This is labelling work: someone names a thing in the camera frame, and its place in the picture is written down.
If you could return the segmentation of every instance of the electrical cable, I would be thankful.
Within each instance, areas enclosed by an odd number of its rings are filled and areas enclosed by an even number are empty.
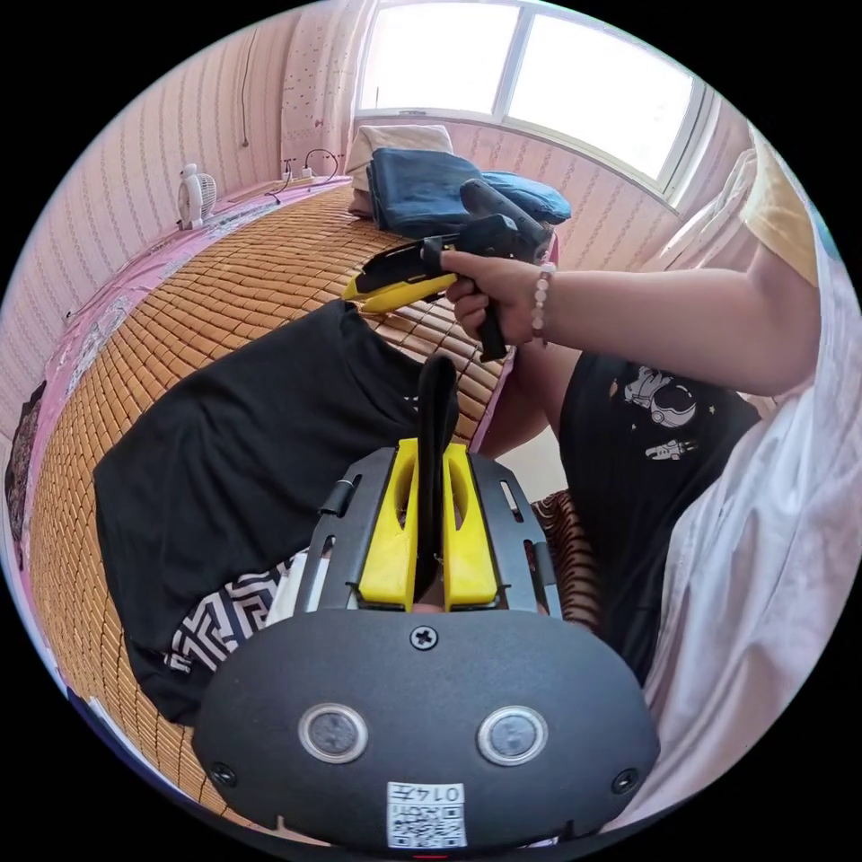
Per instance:
[[[294,177],[293,168],[290,166],[290,159],[285,159],[285,173],[287,174],[287,182],[278,191],[267,192],[270,197],[275,198],[276,203],[278,204],[281,203],[281,198],[278,195],[280,195],[290,185],[290,180]]]
[[[309,150],[305,154],[305,163],[303,165],[304,168],[308,168],[308,158],[312,153],[325,153],[333,162],[335,162],[335,167],[332,169],[332,173],[324,180],[323,182],[332,182],[332,178],[339,172],[340,162],[339,158],[331,153],[329,150],[324,149],[322,146],[316,146],[313,150]]]
[[[249,80],[249,65],[251,64],[251,49],[254,47],[254,38],[258,35],[258,29],[251,31],[251,42],[249,42],[249,50],[245,55],[245,74],[242,76],[242,87],[240,88],[240,105],[242,107],[242,145],[249,145],[249,131],[245,123],[245,84]]]

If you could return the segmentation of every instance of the window frame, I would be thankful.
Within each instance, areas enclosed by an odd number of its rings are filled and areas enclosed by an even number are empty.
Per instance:
[[[398,6],[460,2],[464,2],[464,0],[378,0],[360,59],[359,76],[357,78],[358,86],[356,88],[356,100],[354,105],[354,116],[356,117],[356,120],[409,119],[413,117],[416,119],[451,120],[453,122],[467,122],[483,126],[503,128],[507,131],[527,135],[542,142],[558,146],[573,154],[586,156],[592,161],[611,169],[622,177],[625,177],[643,189],[658,196],[666,204],[670,205],[672,202],[675,203],[676,199],[684,193],[684,187],[687,185],[690,179],[690,174],[695,168],[699,145],[712,125],[710,123],[710,119],[714,116],[718,103],[718,97],[715,91],[689,69],[681,66],[671,57],[662,54],[656,48],[653,48],[646,42],[639,40],[637,37],[634,37],[625,31],[618,30],[610,24],[591,18],[588,15],[574,12],[570,9],[564,9],[559,6],[536,2],[536,0],[467,0],[467,2],[470,3],[495,6],[515,6],[518,8],[518,18],[515,23],[515,31],[509,45],[506,62],[503,65],[503,72],[497,86],[494,105],[490,113],[486,114],[468,110],[442,110],[438,108],[428,108],[422,105],[405,106],[399,109],[361,109],[359,107],[359,100],[361,99],[362,92],[365,88],[365,70],[367,69],[368,58],[371,52],[374,27],[377,23],[377,16],[380,12]],[[670,153],[668,154],[657,179],[646,176],[632,165],[623,162],[616,156],[607,153],[586,141],[568,136],[554,128],[540,126],[509,116],[508,111],[515,94],[518,73],[532,32],[532,22],[536,15],[576,22],[593,30],[607,33],[615,39],[626,41],[629,44],[635,45],[639,48],[645,48],[654,54],[658,54],[666,62],[680,68],[686,75],[691,75],[692,87],[689,107],[685,112],[680,125],[680,131],[677,134],[676,140],[673,142]]]

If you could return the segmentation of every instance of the black and white patterned fabric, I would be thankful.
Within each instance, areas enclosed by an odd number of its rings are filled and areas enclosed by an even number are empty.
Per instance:
[[[278,584],[290,565],[287,561],[269,572],[242,575],[208,595],[182,621],[164,663],[181,673],[190,673],[193,662],[215,671],[236,647],[266,626]]]

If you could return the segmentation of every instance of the sunlight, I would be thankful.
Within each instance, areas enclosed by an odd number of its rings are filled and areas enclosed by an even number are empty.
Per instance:
[[[656,179],[690,94],[690,75],[660,57],[582,24],[539,15],[509,114]]]
[[[381,10],[360,108],[490,113],[517,18],[515,6],[479,3]]]
[[[693,81],[648,47],[537,14],[506,118],[492,117],[518,7],[422,3],[378,14],[360,110],[466,111],[581,142],[651,180],[662,174]]]

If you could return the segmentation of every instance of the yellow bracket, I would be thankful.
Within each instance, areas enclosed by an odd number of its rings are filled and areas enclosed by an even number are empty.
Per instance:
[[[418,549],[418,441],[401,440],[365,558],[359,594],[374,605],[413,609]],[[497,597],[497,573],[467,447],[443,456],[444,608],[481,607]]]
[[[497,574],[467,447],[461,444],[450,444],[443,456],[443,519],[445,609],[490,604],[497,597]]]
[[[413,607],[416,583],[417,456],[416,439],[400,441],[359,581],[364,602],[403,605],[405,611]]]

